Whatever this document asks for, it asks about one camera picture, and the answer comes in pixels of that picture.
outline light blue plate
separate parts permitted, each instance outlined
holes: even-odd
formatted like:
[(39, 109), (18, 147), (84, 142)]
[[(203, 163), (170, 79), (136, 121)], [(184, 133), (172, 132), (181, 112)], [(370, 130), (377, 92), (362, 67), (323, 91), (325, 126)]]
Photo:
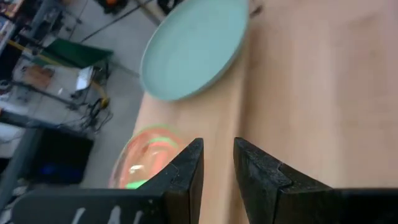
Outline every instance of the light blue plate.
[(243, 41), (248, 0), (185, 0), (158, 27), (141, 60), (141, 84), (178, 100), (215, 82)]

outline yellow cable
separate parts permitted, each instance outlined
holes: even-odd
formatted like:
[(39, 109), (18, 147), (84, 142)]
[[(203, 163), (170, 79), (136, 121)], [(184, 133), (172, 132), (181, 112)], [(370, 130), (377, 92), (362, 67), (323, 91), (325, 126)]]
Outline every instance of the yellow cable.
[[(25, 50), (25, 51), (27, 51), (27, 52), (30, 53), (30, 54), (32, 53), (32, 50), (31, 50), (31, 49), (28, 49), (28, 48), (22, 46), (21, 44), (18, 44), (17, 42), (14, 42), (14, 41), (12, 41), (12, 40), (8, 40), (7, 43), (10, 44), (11, 46), (13, 46), (13, 47), (15, 47), (15, 48), (21, 50), (21, 51)], [(39, 55), (37, 55), (37, 56), (38, 56), (40, 59), (42, 59), (43, 61), (45, 61), (45, 62), (47, 62), (47, 63), (49, 63), (49, 64), (63, 66), (61, 63), (58, 63), (58, 62), (56, 62), (56, 61), (52, 60), (51, 58), (48, 58), (48, 57), (46, 57), (46, 56), (44, 56), (44, 55), (39, 54)], [(102, 107), (102, 108), (107, 107), (107, 105), (108, 105), (108, 103), (109, 103), (109, 98), (108, 98), (108, 96), (106, 95), (104, 89), (101, 87), (100, 84), (94, 82), (93, 80), (91, 80), (90, 83), (93, 85), (94, 89), (96, 89), (96, 90), (98, 91), (98, 93), (99, 93), (99, 94), (101, 95), (101, 97), (102, 97), (102, 100), (101, 100), (101, 107)]]

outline black cable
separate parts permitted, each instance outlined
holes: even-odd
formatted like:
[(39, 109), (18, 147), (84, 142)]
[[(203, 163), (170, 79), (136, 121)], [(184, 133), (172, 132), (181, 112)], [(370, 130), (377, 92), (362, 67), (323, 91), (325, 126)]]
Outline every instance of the black cable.
[(74, 122), (77, 122), (77, 121), (83, 121), (85, 118), (88, 118), (89, 117), (89, 115), (87, 114), (87, 111), (88, 111), (88, 109), (89, 109), (89, 106), (87, 105), (87, 107), (86, 107), (86, 110), (85, 110), (85, 112), (83, 113), (83, 115), (80, 117), (80, 118), (78, 118), (78, 119), (74, 119), (74, 120), (71, 120), (71, 121), (63, 121), (62, 123), (60, 123), (58, 126), (68, 126), (68, 127), (70, 127), (70, 128), (74, 128), (74, 126), (70, 126), (69, 124), (70, 123), (74, 123)]
[(93, 119), (95, 119), (98, 116), (98, 114), (100, 113), (100, 111), (102, 110), (101, 102), (102, 102), (102, 98), (98, 98), (98, 100), (96, 100), (95, 103), (90, 108), (89, 115)]
[[(147, 0), (146, 2), (144, 2), (144, 5), (150, 3), (153, 0)], [(115, 19), (114, 21), (110, 22), (109, 24), (106, 24), (105, 26), (99, 28), (98, 30), (94, 31), (93, 33), (87, 35), (85, 38), (83, 38), (80, 43), (83, 43), (84, 41), (88, 40), (89, 38), (92, 38), (95, 34), (101, 32), (102, 30), (104, 30), (105, 28), (113, 25), (115, 22), (120, 21), (121, 19), (125, 18), (126, 16), (130, 15), (131, 13), (133, 13), (134, 11), (138, 10), (141, 6), (139, 4), (137, 4), (136, 7), (134, 7), (133, 9), (131, 9), (130, 11), (126, 12), (124, 15), (122, 15), (121, 17)]]
[(108, 123), (111, 119), (113, 118), (113, 113), (111, 110), (108, 110), (108, 114), (106, 115), (105, 119), (101, 122), (101, 124), (95, 129), (95, 132), (97, 133), (98, 131), (101, 130), (101, 128)]

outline floor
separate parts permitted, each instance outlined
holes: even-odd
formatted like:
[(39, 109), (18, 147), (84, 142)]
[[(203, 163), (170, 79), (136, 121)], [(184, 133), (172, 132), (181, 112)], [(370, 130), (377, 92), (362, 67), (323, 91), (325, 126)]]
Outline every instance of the floor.
[[(75, 26), (74, 19), (67, 19), (67, 26), (73, 31), (62, 30), (62, 38), (114, 51), (112, 74), (106, 87), (114, 116), (96, 137), (85, 179), (81, 183), (83, 187), (103, 188), (108, 186), (114, 163), (134, 129), (143, 96), (139, 84), (139, 64), (156, 25), (140, 9), (137, 10), (133, 0), (117, 16), (103, 14), (103, 9), (94, 0), (72, 0), (68, 8), (83, 23)], [(67, 86), (74, 80), (70, 80), (68, 77), (72, 76), (65, 73), (68, 71), (62, 68), (56, 70), (55, 81), (50, 84), (48, 91), (60, 96), (68, 95)], [(28, 103), (14, 99), (0, 101), (0, 107), (52, 123), (74, 121), (80, 117), (67, 110), (65, 105), (36, 93)], [(15, 148), (21, 133), (20, 129), (1, 125), (1, 139), (12, 139), (0, 145), (2, 152), (7, 152), (4, 150), (7, 147), (10, 150)]]
[(83, 22), (69, 33), (70, 40), (113, 50), (112, 61), (117, 65), (107, 85), (114, 116), (96, 137), (81, 184), (102, 188), (108, 186), (116, 159), (134, 129), (143, 96), (138, 79), (139, 64), (156, 25), (132, 0), (117, 16), (105, 15), (94, 0), (72, 0), (69, 10)]

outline wooden tabletop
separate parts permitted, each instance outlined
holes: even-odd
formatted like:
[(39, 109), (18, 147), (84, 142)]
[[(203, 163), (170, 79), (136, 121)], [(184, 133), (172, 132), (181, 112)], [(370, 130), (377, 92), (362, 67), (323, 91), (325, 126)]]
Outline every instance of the wooden tabletop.
[(204, 138), (200, 223), (247, 223), (236, 136), (332, 187), (397, 187), (398, 2), (259, 4), (220, 81), (173, 103), (145, 94), (137, 119), (135, 132), (162, 123)]

